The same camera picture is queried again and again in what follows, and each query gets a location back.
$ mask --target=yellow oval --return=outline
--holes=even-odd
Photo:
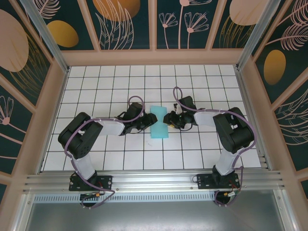
[[[20,71],[29,55],[25,30],[13,16],[0,9],[0,32],[0,66],[8,71]]]
[[[250,26],[258,22],[268,0],[232,0],[231,20],[241,26]]]
[[[47,27],[58,45],[74,47],[78,44],[78,34],[70,24],[55,20],[48,23]]]
[[[139,12],[140,0],[93,0],[95,8],[102,16],[116,22],[125,20],[123,13],[120,13],[118,2],[131,18]]]
[[[284,74],[286,60],[284,54],[279,50],[271,51],[264,63],[264,78],[270,85],[279,82]]]

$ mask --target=enclosure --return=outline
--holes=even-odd
[[[1,228],[308,229],[307,25],[307,0],[1,1]],[[238,107],[256,129],[235,165],[238,200],[218,207],[218,189],[198,189],[223,147],[215,128],[187,124],[163,139],[99,136],[91,162],[115,194],[83,210],[59,134],[134,95],[169,113],[174,87],[197,108]]]

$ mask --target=black grid line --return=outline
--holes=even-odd
[[[114,84],[115,84],[115,78],[114,78],[114,81],[112,83],[112,91],[111,91],[111,98],[110,98],[110,108],[109,108],[109,117],[110,117],[110,113],[111,113],[111,101],[112,101],[112,94],[113,94],[113,88],[114,88]],[[103,163],[103,170],[105,168],[105,160],[106,160],[106,149],[107,149],[107,141],[108,141],[108,136],[106,136],[106,144],[105,144],[105,153],[104,153],[104,163]]]

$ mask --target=dark green panel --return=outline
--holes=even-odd
[[[157,48],[167,49],[166,40],[169,49],[179,48],[179,29],[180,29],[180,47],[181,49],[204,49],[206,46],[208,34],[210,32],[215,10],[218,1],[200,0],[201,5],[194,5],[190,2],[189,6],[183,6],[178,0],[158,0],[157,1]],[[188,33],[187,28],[198,29]]]
[[[283,4],[285,3],[285,0],[281,0],[279,3],[279,6],[274,14],[274,16],[271,18],[271,21],[269,22],[268,27],[266,28],[265,32],[263,33],[263,35],[261,36],[259,42],[257,43],[256,47],[254,48],[254,50],[252,51],[252,56],[255,55],[256,51],[258,50],[261,42],[263,41],[264,37],[266,36],[267,32],[269,31],[271,25],[273,24],[275,18],[277,17],[277,14],[279,13],[279,11],[281,10],[281,7],[283,6]]]
[[[275,111],[297,171],[308,167],[308,81]]]
[[[4,113],[0,114],[0,156],[15,158],[21,148],[18,141],[23,142],[32,113],[1,86],[0,107]],[[0,171],[11,174],[15,162],[16,159],[0,157]]]
[[[289,28],[290,26],[294,26],[295,24],[292,22],[290,14],[292,14],[292,9],[294,6],[295,1],[292,2],[292,4],[289,6],[288,10],[282,17],[282,23],[276,27],[274,30],[272,36],[270,37],[267,45],[264,47],[263,51],[261,52],[260,56],[256,60],[256,65],[259,70],[259,73],[261,75],[262,81],[264,83],[265,89],[267,91],[267,94],[269,96],[269,100],[273,103],[289,86],[296,80],[296,78],[308,67],[307,62],[307,54],[308,54],[308,42],[307,38],[305,38],[304,31],[301,31],[302,33],[302,41],[301,46],[295,46],[295,49],[292,49],[290,46],[293,42],[289,42],[288,45],[282,46],[281,41],[285,41],[283,38],[284,32]],[[307,29],[308,24],[301,25],[302,29],[306,30],[306,37],[307,37]],[[289,36],[298,36],[299,34],[290,34]],[[273,51],[278,50],[283,53],[286,59],[286,67],[284,70],[284,73],[280,79],[280,81],[274,85],[270,85],[266,82],[264,77],[264,64],[266,61],[266,58],[268,54]],[[272,63],[272,65],[276,66],[279,65],[279,63]]]
[[[308,199],[308,180],[302,181],[301,184],[305,192],[306,198]]]
[[[0,184],[0,204],[1,204],[1,201],[3,199],[5,190],[6,190],[6,185],[5,184]]]
[[[8,0],[0,1],[0,9],[9,13],[21,24],[27,34],[28,44],[30,47],[27,63],[22,70],[19,72],[10,72],[0,66],[0,73],[9,82],[11,82],[30,102],[36,105],[50,67],[50,62],[46,58],[43,51],[39,48],[39,45],[35,42],[34,38],[31,36],[30,32]]]
[[[96,9],[96,7],[93,4],[93,0],[87,0],[87,4],[88,4],[88,8],[91,14],[91,18],[95,27],[95,31],[96,31],[96,35],[98,40],[100,40],[101,38],[107,38],[107,33],[105,34],[105,36],[101,36],[101,24],[99,21],[98,16],[100,17],[100,19],[104,20],[104,17],[98,12],[98,10]],[[132,32],[132,27],[131,26],[127,26],[127,22],[125,21],[125,23],[122,23],[120,28],[122,28],[121,30],[119,29],[115,29],[112,30],[112,21],[108,20],[107,18],[105,19],[104,25],[106,26],[107,30],[109,32],[109,34],[113,34],[113,38],[114,39],[110,39],[112,42],[111,43],[106,43],[105,47],[102,45],[103,43],[103,39],[101,39],[101,43],[100,43],[100,47],[102,50],[112,50],[112,49],[116,49],[116,50],[127,50],[127,49],[149,49],[150,48],[150,39],[149,39],[149,9],[148,9],[148,0],[140,0],[140,9],[138,11],[138,13],[132,17],[131,19],[131,23],[133,26],[133,34],[131,34],[131,36],[125,38],[125,36],[123,36],[126,32],[130,33]],[[115,22],[115,26],[114,28],[118,28],[119,23]]]

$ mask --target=flower illustration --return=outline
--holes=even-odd
[[[189,6],[189,5],[203,5],[203,4],[208,4],[212,0],[201,0],[201,1],[196,1],[196,0],[180,0],[180,4],[182,6]]]
[[[167,37],[166,37],[166,28],[172,27],[172,26],[177,26],[178,22],[176,21],[174,13],[166,13],[166,15],[164,13],[160,13],[159,14],[159,20],[162,23],[162,26],[164,28],[165,42],[166,42],[167,49],[169,49]]]
[[[10,97],[8,98],[7,101],[5,101],[5,98],[4,96],[0,96],[0,125],[9,125],[11,126],[12,128],[18,130],[18,131],[21,131],[23,133],[26,133],[25,131],[21,130],[20,128],[17,128],[15,127],[14,125],[12,125],[10,123],[11,121],[11,115],[12,115],[12,111],[13,111],[13,106],[14,106],[14,100],[11,99]],[[13,141],[15,143],[18,143],[18,144],[22,144],[21,141],[18,141],[16,139],[13,139],[9,136],[6,136],[2,133],[0,133],[0,136],[1,137],[4,137],[10,141]]]
[[[0,96],[0,124],[8,125],[10,124],[10,117],[12,114],[14,106],[14,100],[10,97],[7,102],[5,101],[4,96]]]
[[[211,3],[212,0],[180,0],[180,4],[181,4],[181,12],[180,12],[180,23],[179,23],[179,39],[178,39],[178,43],[179,43],[179,49],[181,49],[181,23],[182,23],[182,14],[183,14],[183,8],[185,6],[197,6],[197,5],[204,5],[204,4],[208,4]]]
[[[208,24],[206,24],[207,18],[205,15],[206,13],[204,14],[195,13],[194,16],[192,17],[191,12],[185,14],[184,18],[188,32],[188,39],[187,39],[188,49],[189,49],[189,37],[191,33],[208,30]]]

